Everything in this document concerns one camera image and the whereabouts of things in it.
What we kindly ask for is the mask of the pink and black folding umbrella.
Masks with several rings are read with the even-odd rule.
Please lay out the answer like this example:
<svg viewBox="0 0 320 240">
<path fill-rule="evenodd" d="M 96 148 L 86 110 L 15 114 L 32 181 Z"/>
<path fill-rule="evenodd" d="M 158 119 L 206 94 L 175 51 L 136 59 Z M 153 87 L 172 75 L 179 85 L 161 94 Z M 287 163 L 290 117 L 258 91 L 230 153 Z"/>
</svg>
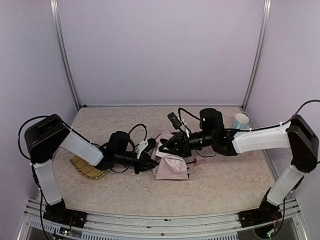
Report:
<svg viewBox="0 0 320 240">
<path fill-rule="evenodd" d="M 158 163 L 152 172 L 155 180 L 187 180 L 190 177 L 190 173 L 187 170 L 187 163 L 184 158 L 170 154 L 160 152 L 161 139 L 168 140 L 174 135 L 169 131 L 160 133 L 156 138 L 156 145 L 150 151 L 151 159 Z"/>
</svg>

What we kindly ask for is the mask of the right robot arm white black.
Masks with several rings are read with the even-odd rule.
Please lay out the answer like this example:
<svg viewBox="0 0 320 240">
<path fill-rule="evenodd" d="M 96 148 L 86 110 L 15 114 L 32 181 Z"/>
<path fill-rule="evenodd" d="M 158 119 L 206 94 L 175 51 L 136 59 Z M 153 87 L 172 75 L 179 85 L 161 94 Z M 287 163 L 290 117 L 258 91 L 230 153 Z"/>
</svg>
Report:
<svg viewBox="0 0 320 240">
<path fill-rule="evenodd" d="M 173 112 L 167 117 L 177 132 L 170 139 L 161 139 L 162 153 L 187 158 L 193 150 L 211 147 L 215 153 L 231 157 L 252 151 L 291 149 L 290 165 L 265 194 L 259 206 L 262 212 L 277 211 L 285 197 L 318 165 L 319 139 L 298 114 L 273 126 L 236 129 L 225 128 L 220 111 L 205 108 L 199 112 L 200 131 L 193 133 L 181 129 L 183 124 Z"/>
</svg>

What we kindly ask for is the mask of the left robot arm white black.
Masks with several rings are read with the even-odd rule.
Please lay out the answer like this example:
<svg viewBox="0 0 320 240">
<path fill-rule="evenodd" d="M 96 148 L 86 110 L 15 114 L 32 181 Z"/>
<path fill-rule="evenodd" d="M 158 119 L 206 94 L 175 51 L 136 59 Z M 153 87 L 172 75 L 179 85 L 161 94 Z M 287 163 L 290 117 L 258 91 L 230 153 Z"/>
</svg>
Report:
<svg viewBox="0 0 320 240">
<path fill-rule="evenodd" d="M 48 206 L 64 203 L 52 166 L 58 149 L 72 153 L 99 171 L 122 165 L 132 167 L 138 175 L 158 166 L 158 162 L 148 153 L 155 146 L 153 138 L 145 138 L 140 145 L 135 146 L 129 133 L 116 131 L 110 135 L 108 142 L 97 145 L 74 130 L 57 114 L 38 116 L 37 119 L 39 121 L 24 132 L 24 140 L 36 183 Z M 131 151 L 127 150 L 129 145 L 133 148 Z"/>
</svg>

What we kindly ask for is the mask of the woven bamboo tray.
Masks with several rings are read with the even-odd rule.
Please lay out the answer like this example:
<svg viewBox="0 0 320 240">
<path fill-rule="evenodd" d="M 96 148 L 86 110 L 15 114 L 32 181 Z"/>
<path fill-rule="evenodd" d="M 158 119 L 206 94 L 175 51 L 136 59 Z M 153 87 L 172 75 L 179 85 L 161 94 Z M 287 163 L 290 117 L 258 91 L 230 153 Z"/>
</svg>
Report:
<svg viewBox="0 0 320 240">
<path fill-rule="evenodd" d="M 107 170 L 99 170 L 95 168 L 94 166 L 86 162 L 84 159 L 76 155 L 70 158 L 69 162 L 82 176 L 89 180 L 101 179 L 108 172 Z"/>
</svg>

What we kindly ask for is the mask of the light blue paper cup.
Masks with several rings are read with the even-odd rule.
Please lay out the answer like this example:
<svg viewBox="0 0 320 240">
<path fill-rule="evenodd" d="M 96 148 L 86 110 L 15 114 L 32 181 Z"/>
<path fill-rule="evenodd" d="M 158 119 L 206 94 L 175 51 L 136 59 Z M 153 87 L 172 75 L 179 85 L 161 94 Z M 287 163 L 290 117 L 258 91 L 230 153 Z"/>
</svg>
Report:
<svg viewBox="0 0 320 240">
<path fill-rule="evenodd" d="M 234 115 L 232 124 L 233 129 L 244 130 L 249 124 L 249 118 L 243 113 L 237 113 Z"/>
</svg>

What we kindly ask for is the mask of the aluminium front rail frame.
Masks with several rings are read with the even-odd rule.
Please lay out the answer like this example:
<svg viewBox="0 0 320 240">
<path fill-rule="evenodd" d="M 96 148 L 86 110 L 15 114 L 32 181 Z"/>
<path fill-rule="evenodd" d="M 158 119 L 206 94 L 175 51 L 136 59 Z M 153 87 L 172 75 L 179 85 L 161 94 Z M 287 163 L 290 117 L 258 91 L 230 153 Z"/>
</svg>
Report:
<svg viewBox="0 0 320 240">
<path fill-rule="evenodd" d="M 285 221 L 272 240 L 310 240 L 296 199 L 285 203 Z M 242 227 L 238 211 L 187 216 L 134 216 L 88 211 L 83 228 L 71 227 L 67 236 L 59 234 L 68 226 L 43 220 L 44 229 L 66 240 L 237 240 L 240 231 L 253 233 L 271 222 Z M 40 202 L 29 199 L 19 224 L 17 240 L 26 240 L 32 228 L 42 230 Z"/>
</svg>

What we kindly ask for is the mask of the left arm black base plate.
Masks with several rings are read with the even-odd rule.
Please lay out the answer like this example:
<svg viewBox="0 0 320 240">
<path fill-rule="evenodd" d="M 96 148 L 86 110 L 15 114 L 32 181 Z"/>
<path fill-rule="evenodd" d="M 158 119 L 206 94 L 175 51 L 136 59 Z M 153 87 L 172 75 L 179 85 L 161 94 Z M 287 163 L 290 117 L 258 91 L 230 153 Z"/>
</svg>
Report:
<svg viewBox="0 0 320 240">
<path fill-rule="evenodd" d="M 87 213 L 64 206 L 47 205 L 43 214 L 45 220 L 69 227 L 84 228 Z"/>
</svg>

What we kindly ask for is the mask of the right aluminium corner post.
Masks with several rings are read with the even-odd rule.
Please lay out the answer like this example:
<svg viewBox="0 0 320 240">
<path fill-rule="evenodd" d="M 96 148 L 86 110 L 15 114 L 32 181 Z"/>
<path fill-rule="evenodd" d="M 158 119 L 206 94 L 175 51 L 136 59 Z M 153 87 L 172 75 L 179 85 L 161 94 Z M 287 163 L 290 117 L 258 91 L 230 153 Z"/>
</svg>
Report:
<svg viewBox="0 0 320 240">
<path fill-rule="evenodd" d="M 254 90 L 254 86 L 256 83 L 257 74 L 258 74 L 260 62 L 262 59 L 264 44 L 265 44 L 266 35 L 267 35 L 267 28 L 268 28 L 268 23 L 269 23 L 269 18 L 270 18 L 271 5 L 272 5 L 271 0 L 264 1 L 261 24 L 260 24 L 259 35 L 258 35 L 258 42 L 257 42 L 256 50 L 255 50 L 254 59 L 253 59 L 253 65 L 251 68 L 249 82 L 247 85 L 245 96 L 244 96 L 244 99 L 243 99 L 243 102 L 241 105 L 244 112 L 246 112 L 248 109 L 249 102 L 250 102 L 250 99 L 251 99 L 251 96 L 252 96 L 252 93 Z"/>
</svg>

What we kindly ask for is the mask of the aluminium corner post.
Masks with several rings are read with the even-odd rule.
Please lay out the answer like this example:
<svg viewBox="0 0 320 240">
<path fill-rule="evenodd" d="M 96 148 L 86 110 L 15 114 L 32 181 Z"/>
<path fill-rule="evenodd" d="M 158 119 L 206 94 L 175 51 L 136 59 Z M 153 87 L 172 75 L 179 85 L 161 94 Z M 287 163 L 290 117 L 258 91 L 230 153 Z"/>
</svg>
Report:
<svg viewBox="0 0 320 240">
<path fill-rule="evenodd" d="M 67 84 L 68 84 L 75 108 L 77 111 L 79 111 L 82 105 L 76 89 L 76 85 L 73 79 L 73 75 L 72 75 L 72 71 L 71 71 L 71 67 L 68 59 L 67 49 L 65 46 L 65 41 L 63 36 L 62 23 L 60 19 L 59 4 L 57 0 L 50 0 L 50 9 L 51 9 L 51 15 L 52 15 L 52 19 L 55 27 L 55 33 L 57 37 L 58 48 L 59 48 L 59 52 L 60 52 L 60 56 L 63 64 L 63 69 L 66 75 Z"/>
<path fill-rule="evenodd" d="M 246 112 L 248 109 L 249 102 L 250 102 L 250 99 L 251 99 L 251 96 L 252 96 L 252 93 L 254 90 L 254 86 L 256 83 L 257 74 L 258 74 L 260 62 L 262 59 L 264 44 L 265 44 L 266 35 L 267 35 L 267 28 L 268 28 L 268 23 L 269 23 L 269 18 L 270 18 L 271 5 L 272 5 L 271 0 L 264 1 L 261 24 L 260 24 L 259 35 L 258 35 L 258 42 L 257 42 L 256 50 L 255 50 L 254 59 L 253 59 L 253 65 L 251 68 L 249 82 L 247 85 L 245 96 L 244 96 L 244 99 L 243 99 L 243 102 L 241 105 L 244 112 Z"/>
</svg>

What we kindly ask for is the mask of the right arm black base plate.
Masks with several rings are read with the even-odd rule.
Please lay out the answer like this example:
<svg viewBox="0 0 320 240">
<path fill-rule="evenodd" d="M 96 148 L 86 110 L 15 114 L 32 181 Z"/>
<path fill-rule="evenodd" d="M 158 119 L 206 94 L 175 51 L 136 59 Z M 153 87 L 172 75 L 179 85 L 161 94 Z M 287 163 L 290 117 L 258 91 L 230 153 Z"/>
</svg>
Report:
<svg viewBox="0 0 320 240">
<path fill-rule="evenodd" d="M 267 205 L 258 208 L 241 211 L 238 213 L 242 228 L 251 227 L 275 221 L 282 218 L 282 213 L 278 206 Z"/>
</svg>

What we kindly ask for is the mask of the left aluminium corner post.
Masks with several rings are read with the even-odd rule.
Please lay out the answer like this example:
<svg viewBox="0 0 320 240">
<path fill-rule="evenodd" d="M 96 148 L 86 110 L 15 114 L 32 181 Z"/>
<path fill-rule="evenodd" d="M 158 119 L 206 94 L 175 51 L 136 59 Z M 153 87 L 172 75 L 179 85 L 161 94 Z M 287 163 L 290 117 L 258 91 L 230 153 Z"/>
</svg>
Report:
<svg viewBox="0 0 320 240">
<path fill-rule="evenodd" d="M 60 56 L 63 64 L 63 69 L 66 75 L 67 84 L 68 84 L 75 108 L 77 111 L 79 111 L 82 105 L 76 89 L 76 85 L 73 79 L 73 75 L 72 75 L 72 71 L 71 71 L 71 67 L 68 59 L 67 49 L 65 46 L 65 41 L 63 36 L 62 23 L 60 19 L 59 4 L 57 0 L 50 0 L 50 9 L 51 9 L 51 15 L 52 15 L 52 19 L 55 27 L 55 33 L 57 37 L 58 48 L 59 48 L 59 52 L 60 52 Z"/>
</svg>

